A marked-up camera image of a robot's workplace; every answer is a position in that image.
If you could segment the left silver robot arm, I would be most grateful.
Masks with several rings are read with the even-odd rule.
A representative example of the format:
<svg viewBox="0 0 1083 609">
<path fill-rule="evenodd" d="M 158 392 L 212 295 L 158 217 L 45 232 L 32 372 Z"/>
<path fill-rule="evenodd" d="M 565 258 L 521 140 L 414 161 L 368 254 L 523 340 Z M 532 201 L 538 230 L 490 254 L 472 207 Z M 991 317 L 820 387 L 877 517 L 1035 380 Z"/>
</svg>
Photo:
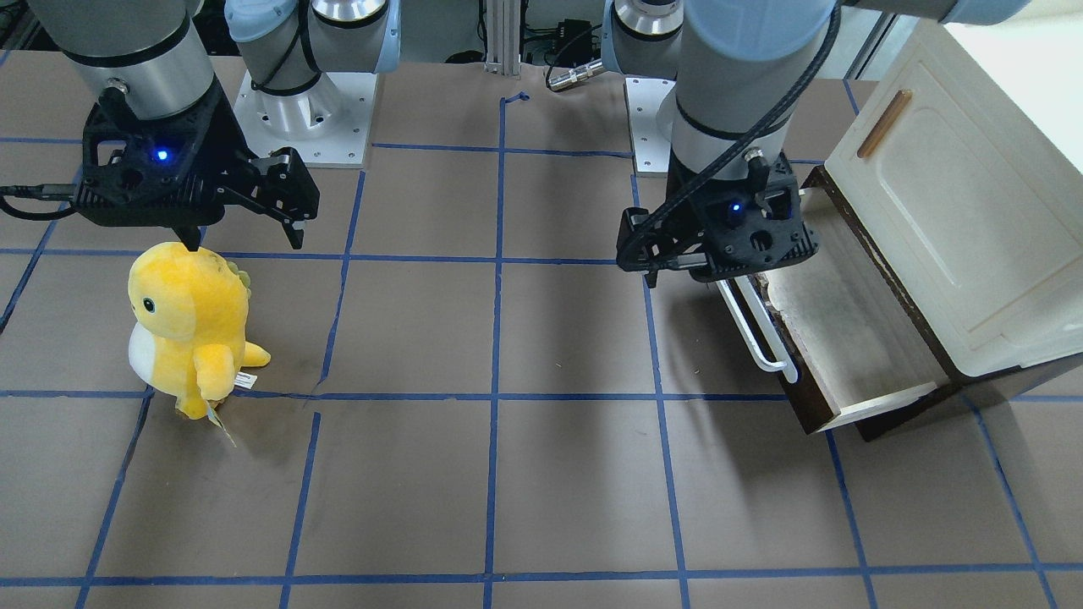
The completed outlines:
<svg viewBox="0 0 1083 609">
<path fill-rule="evenodd" d="M 673 81 L 666 190 L 619 216 L 615 261 L 655 288 L 799 265 L 820 249 L 783 144 L 844 1 L 611 1 L 608 69 Z"/>
</svg>

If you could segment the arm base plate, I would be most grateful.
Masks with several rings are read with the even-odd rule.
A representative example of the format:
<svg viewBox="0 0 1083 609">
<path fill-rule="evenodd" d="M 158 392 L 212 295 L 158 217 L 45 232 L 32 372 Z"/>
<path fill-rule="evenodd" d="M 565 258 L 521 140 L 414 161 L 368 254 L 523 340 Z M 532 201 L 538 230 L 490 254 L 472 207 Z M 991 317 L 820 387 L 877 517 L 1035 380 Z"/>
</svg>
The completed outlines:
<svg viewBox="0 0 1083 609">
<path fill-rule="evenodd" d="M 627 77 L 625 80 L 628 128 L 635 173 L 665 177 L 671 153 L 673 116 L 676 112 L 673 80 Z"/>
<path fill-rule="evenodd" d="M 364 166 L 379 74 L 325 73 L 305 92 L 271 96 L 245 74 L 234 115 L 248 146 L 260 157 L 291 147 L 310 168 Z"/>
</svg>

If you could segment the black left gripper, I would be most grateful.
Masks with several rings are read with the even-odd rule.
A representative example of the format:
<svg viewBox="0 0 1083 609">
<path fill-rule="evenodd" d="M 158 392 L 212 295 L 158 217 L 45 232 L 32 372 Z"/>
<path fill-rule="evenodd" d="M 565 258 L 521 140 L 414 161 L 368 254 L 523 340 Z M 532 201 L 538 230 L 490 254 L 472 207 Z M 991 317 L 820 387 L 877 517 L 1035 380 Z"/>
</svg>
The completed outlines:
<svg viewBox="0 0 1083 609">
<path fill-rule="evenodd" d="M 756 158 L 746 168 L 749 177 L 712 178 L 699 187 L 665 219 L 664 233 L 647 226 L 645 208 L 625 208 L 619 270 L 638 272 L 647 288 L 656 288 L 661 270 L 671 270 L 676 258 L 697 282 L 714 282 L 799 265 L 815 255 L 820 239 L 803 220 L 790 159 L 780 155 L 768 165 Z"/>
</svg>

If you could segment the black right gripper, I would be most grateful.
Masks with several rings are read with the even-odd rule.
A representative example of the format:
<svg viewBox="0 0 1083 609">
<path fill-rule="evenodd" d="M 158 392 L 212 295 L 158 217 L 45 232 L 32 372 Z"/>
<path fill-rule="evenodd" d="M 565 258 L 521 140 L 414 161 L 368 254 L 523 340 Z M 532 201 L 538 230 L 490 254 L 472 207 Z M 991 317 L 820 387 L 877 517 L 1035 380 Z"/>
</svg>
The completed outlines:
<svg viewBox="0 0 1083 609">
<path fill-rule="evenodd" d="M 193 107 L 138 119 L 128 96 L 105 86 L 84 121 L 84 161 L 71 206 L 103 226 L 172 228 L 190 252 L 224 206 L 240 205 L 283 228 L 300 250 L 317 218 L 319 189 L 293 147 L 255 158 L 220 81 Z"/>
</svg>

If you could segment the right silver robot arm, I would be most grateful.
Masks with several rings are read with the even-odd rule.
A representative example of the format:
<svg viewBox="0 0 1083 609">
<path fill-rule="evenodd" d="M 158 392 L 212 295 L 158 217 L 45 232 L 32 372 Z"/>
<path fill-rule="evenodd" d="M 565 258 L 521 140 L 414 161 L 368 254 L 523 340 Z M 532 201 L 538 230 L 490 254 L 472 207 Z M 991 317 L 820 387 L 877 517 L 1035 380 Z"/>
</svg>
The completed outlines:
<svg viewBox="0 0 1083 609">
<path fill-rule="evenodd" d="M 74 186 L 5 187 L 66 200 L 106 228 L 174 232 L 187 250 L 229 206 L 266 216 L 296 250 L 317 217 L 311 166 L 364 159 L 377 76 L 401 59 L 397 1 L 229 1 L 248 80 L 230 101 L 194 1 L 31 1 L 96 98 Z"/>
</svg>

